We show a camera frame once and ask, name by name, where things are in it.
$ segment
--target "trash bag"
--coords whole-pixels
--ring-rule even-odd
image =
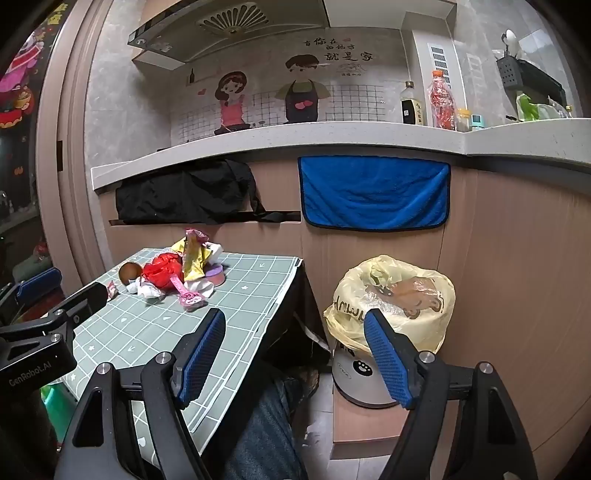
[[[371,353],[363,319],[368,310],[377,308],[417,350],[437,352],[455,302],[453,284],[445,275],[380,255],[345,274],[324,317],[330,334],[339,342]]]

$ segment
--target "red plastic bag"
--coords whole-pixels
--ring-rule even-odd
[[[174,290],[170,277],[176,275],[183,280],[183,267],[180,255],[173,253],[160,254],[144,266],[144,278],[161,290]]]

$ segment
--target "small jar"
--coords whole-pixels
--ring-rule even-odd
[[[472,130],[472,114],[466,108],[459,108],[456,111],[456,130],[458,132],[470,132]]]

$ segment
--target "door frame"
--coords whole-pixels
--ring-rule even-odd
[[[37,117],[41,222],[65,295],[105,272],[90,215],[84,114],[90,67],[113,0],[77,0],[53,45]],[[58,142],[62,171],[58,171]]]

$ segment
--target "vent grille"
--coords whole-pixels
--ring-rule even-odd
[[[203,18],[197,25],[217,35],[235,37],[268,22],[269,19],[255,2],[246,2]]]
[[[443,72],[443,80],[451,86],[449,79],[449,70],[447,69],[447,59],[445,58],[445,52],[441,45],[428,44],[431,52],[431,58],[433,59],[433,66],[435,70],[441,70]]]

